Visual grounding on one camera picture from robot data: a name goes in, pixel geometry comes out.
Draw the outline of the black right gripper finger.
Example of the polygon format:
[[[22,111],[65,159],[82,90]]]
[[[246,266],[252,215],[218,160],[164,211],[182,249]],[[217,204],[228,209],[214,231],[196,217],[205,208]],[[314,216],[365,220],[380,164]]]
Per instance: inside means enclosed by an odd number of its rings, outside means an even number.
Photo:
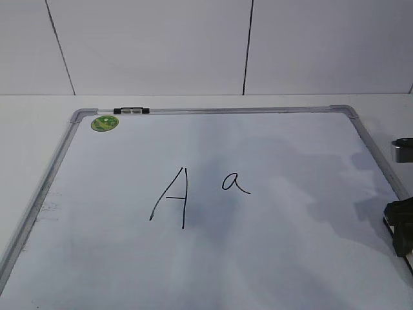
[[[384,210],[384,219],[393,227],[392,245],[398,257],[412,252],[412,199],[393,201]]]

